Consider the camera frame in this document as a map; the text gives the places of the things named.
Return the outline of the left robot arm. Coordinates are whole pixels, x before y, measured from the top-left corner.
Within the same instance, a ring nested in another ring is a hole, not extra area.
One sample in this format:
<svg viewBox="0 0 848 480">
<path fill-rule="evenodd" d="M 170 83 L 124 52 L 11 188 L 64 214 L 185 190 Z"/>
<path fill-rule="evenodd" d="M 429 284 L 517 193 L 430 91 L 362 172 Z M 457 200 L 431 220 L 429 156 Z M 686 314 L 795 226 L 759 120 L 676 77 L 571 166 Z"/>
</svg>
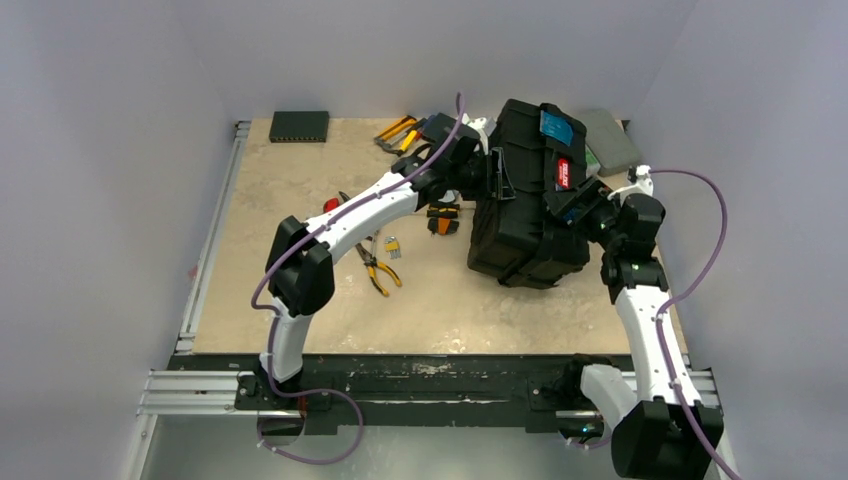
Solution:
<svg viewBox="0 0 848 480">
<path fill-rule="evenodd" d="M 305 340 L 314 315 L 335 293 L 336 263 L 384 226 L 466 186 L 460 171 L 486 173 L 477 159 L 490 158 L 492 120 L 463 116 L 425 158 L 398 159 L 375 184 L 333 210 L 300 221 L 282 220 L 261 278 L 251 297 L 255 310 L 271 314 L 265 350 L 260 354 L 259 395 L 284 409 L 306 395 L 296 380 L 303 369 Z"/>
</svg>

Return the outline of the black tool box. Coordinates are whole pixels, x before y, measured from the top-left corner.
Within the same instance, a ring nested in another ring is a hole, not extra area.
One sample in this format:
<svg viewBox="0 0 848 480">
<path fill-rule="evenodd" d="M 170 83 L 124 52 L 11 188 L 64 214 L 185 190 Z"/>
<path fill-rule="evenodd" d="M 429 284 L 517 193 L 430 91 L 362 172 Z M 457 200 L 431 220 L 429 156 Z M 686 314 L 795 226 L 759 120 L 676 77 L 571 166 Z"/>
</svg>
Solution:
<svg viewBox="0 0 848 480">
<path fill-rule="evenodd" d="M 489 145 L 500 151 L 514 195 L 476 203 L 469 269 L 502 286 L 537 290 L 583 269 L 588 242 L 567 226 L 572 216 L 562 206 L 588 177 L 586 134 L 554 104 L 506 101 Z"/>
</svg>

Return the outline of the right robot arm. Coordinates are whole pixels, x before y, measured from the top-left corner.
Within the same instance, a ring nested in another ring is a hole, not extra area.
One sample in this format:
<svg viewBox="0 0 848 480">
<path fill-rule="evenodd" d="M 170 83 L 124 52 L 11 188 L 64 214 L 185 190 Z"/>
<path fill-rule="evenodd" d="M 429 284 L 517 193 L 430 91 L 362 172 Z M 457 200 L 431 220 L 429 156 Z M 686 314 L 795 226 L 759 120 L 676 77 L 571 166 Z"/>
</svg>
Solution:
<svg viewBox="0 0 848 480">
<path fill-rule="evenodd" d="M 724 432 L 723 416 L 703 402 L 666 315 L 671 298 L 654 254 L 666 211 L 651 181 L 617 191 L 590 178 L 568 194 L 557 216 L 603 250 L 601 279 L 628 339 L 634 381 L 612 365 L 589 363 L 564 376 L 576 407 L 590 402 L 604 427 L 583 444 L 607 447 L 625 479 L 703 479 Z"/>
</svg>

